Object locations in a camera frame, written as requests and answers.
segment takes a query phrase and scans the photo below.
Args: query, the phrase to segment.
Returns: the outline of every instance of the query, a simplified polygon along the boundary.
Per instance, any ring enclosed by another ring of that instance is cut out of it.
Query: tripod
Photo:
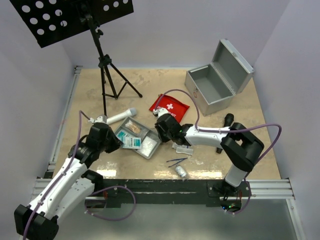
[[[104,33],[98,29],[96,31],[96,29],[99,27],[97,25],[97,23],[95,23],[92,15],[90,13],[86,13],[85,14],[85,21],[88,24],[89,28],[90,28],[90,32],[91,35],[93,37],[93,41],[94,44],[96,46],[96,49],[98,50],[99,53],[99,68],[100,68],[100,72],[101,72],[101,86],[102,86],[102,99],[103,99],[103,111],[104,111],[104,115],[107,116],[107,104],[106,104],[106,97],[111,97],[114,99],[118,99],[118,97],[120,96],[120,94],[122,93],[122,91],[124,90],[125,86],[128,84],[137,94],[140,98],[142,98],[142,94],[140,92],[138,92],[138,90],[131,84],[131,82],[129,82],[129,80],[116,68],[116,66],[112,63],[111,58],[109,57],[108,54],[104,55],[102,48],[101,48],[101,44],[99,41],[100,36],[102,36]],[[119,93],[117,93],[114,83],[112,81],[109,69],[108,69],[108,65],[110,65],[124,80],[124,84],[122,86],[122,88],[120,89]],[[108,78],[111,90],[112,90],[112,94],[106,94],[106,90],[105,90],[105,83],[106,83],[106,78],[105,75]]]

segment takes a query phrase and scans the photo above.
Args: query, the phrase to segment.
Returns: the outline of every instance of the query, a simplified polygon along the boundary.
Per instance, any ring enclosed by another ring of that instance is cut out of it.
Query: white cross
[[[170,109],[173,109],[174,107],[172,106],[172,103],[170,103],[170,104],[167,104],[167,105],[166,105],[166,108],[167,108],[168,110],[170,110]]]

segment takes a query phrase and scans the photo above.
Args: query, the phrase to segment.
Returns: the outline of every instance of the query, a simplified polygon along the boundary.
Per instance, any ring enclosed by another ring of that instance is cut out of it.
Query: table top
[[[188,91],[184,85],[186,69],[121,69],[124,76],[143,95],[137,94],[127,85],[119,99],[107,97],[107,114],[109,117],[122,113],[128,108],[136,108],[135,120],[148,128],[155,130],[156,118],[149,111],[158,95],[170,89]],[[115,88],[119,91],[124,83],[113,70],[110,71]],[[111,94],[107,80],[106,92]],[[170,96],[190,106],[181,124],[194,124],[197,112],[189,97],[181,92],[170,92]],[[96,118],[103,114],[103,99],[101,89],[100,69],[83,69],[75,90],[73,102],[66,122],[65,132],[54,173],[62,166],[70,148],[76,143],[78,133],[78,112],[82,110],[89,117]],[[230,106],[224,110],[204,117],[200,114],[198,125],[201,127],[219,128],[223,125],[227,113],[234,115],[234,121],[245,127],[254,127],[265,123],[260,107],[254,81],[251,79],[242,93],[236,95]],[[115,131],[122,121],[110,126]],[[88,134],[91,127],[87,121],[82,121],[81,135]],[[253,132],[265,145],[270,144],[266,128]],[[150,159],[145,159],[130,149],[118,149],[112,153],[102,153],[90,169],[103,175],[104,178],[118,179],[177,179],[174,169],[168,168],[167,160],[188,157],[181,166],[188,172],[191,179],[222,179],[232,163],[226,153],[216,153],[216,148],[210,146],[193,146],[193,155],[176,153],[172,142],[163,143]],[[253,169],[249,179],[280,179],[274,152],[271,150]]]

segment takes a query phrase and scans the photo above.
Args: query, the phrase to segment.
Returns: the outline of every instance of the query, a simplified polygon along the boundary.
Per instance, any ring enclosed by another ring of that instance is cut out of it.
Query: tripod knob
[[[104,32],[101,31],[100,29],[98,29],[98,30],[96,31],[96,34],[98,34],[98,36],[100,37],[100,36],[102,36],[102,35],[104,34]]]

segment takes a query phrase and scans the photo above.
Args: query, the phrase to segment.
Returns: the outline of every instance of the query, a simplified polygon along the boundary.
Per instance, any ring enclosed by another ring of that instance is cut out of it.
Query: music stand
[[[104,115],[107,115],[106,97],[118,99],[128,84],[140,98],[142,94],[116,68],[108,54],[104,55],[99,41],[103,32],[97,28],[134,12],[132,0],[10,0],[30,29],[41,48],[90,30],[99,53]],[[111,78],[110,65],[124,80],[117,93]],[[108,78],[112,94],[106,94]]]

